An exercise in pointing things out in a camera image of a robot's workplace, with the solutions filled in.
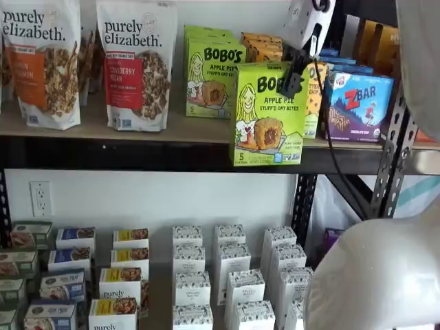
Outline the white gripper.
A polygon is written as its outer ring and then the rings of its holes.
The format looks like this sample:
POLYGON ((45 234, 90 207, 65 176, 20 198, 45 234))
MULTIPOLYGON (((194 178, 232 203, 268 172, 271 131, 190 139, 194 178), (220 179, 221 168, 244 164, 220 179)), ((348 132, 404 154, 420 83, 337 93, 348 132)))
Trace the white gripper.
POLYGON ((308 55, 319 55, 329 30, 336 1, 291 1, 281 28, 283 42, 290 46, 283 51, 283 61, 289 67, 283 77, 281 94, 295 97, 303 88, 303 72, 308 55))

